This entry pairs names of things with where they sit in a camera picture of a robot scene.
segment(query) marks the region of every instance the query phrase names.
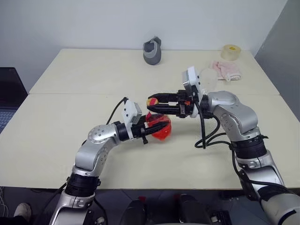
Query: pink towel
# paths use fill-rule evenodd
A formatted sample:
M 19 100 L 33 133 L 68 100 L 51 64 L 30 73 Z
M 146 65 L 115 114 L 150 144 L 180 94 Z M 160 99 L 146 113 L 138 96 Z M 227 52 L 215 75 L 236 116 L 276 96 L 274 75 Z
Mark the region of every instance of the pink towel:
M 218 73 L 218 80 L 237 81 L 241 78 L 238 66 L 234 62 L 212 61 L 210 68 Z

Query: table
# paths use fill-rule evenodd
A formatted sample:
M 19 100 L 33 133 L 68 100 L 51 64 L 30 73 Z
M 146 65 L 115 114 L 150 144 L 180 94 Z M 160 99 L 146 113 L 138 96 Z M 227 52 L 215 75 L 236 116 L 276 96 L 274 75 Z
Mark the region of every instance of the table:
M 129 95 L 146 113 L 148 93 Z M 289 188 L 300 187 L 300 124 L 279 95 L 238 95 L 259 118 L 266 147 Z M 105 124 L 121 94 L 31 94 L 0 135 L 2 186 L 58 188 L 89 130 Z M 112 121 L 121 120 L 121 108 Z M 194 148 L 199 119 L 172 119 L 165 142 L 124 142 L 108 155 L 100 188 L 240 188 L 226 145 Z M 206 122 L 207 132 L 215 122 Z
M 200 72 L 220 51 L 162 51 L 161 62 L 148 65 L 141 50 L 62 49 L 30 94 L 141 94 L 183 89 L 181 73 L 190 66 Z M 237 82 L 219 81 L 216 90 L 234 94 L 279 92 L 249 51 L 236 60 L 242 72 Z

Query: laptop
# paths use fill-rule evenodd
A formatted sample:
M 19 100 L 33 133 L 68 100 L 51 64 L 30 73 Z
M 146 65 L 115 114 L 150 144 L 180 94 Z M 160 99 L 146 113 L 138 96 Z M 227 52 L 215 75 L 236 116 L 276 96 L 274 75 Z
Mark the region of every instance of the laptop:
M 27 95 L 16 69 L 0 67 L 0 133 Z

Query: floor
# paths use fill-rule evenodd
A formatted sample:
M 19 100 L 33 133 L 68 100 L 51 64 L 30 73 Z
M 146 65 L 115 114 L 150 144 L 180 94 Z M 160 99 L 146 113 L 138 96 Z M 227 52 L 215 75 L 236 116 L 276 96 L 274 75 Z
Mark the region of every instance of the floor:
M 98 201 L 106 210 L 109 225 L 118 225 L 121 216 L 129 203 L 139 196 L 146 197 L 147 209 L 151 220 L 148 224 L 177 222 L 175 217 L 174 201 L 177 194 L 190 194 L 198 201 L 208 205 L 213 210 L 228 210 L 233 225 L 266 225 L 269 224 L 258 202 L 251 202 L 246 197 L 238 197 L 229 200 L 221 200 L 218 190 L 97 190 Z M 9 208 L 9 215 L 13 216 L 16 206 L 21 202 L 29 203 L 33 214 L 36 215 L 46 200 L 51 196 L 50 192 L 31 190 L 20 187 L 4 188 L 4 201 Z M 43 223 L 48 224 L 59 196 L 56 196 L 46 209 Z M 92 205 L 96 218 L 103 215 L 102 211 Z

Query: black laptop screen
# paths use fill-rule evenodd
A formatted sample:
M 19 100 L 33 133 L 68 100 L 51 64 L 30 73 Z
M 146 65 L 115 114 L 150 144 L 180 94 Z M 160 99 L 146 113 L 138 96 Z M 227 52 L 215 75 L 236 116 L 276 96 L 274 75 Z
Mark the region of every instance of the black laptop screen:
M 27 97 L 26 89 L 13 67 L 0 67 L 0 107 L 19 107 Z

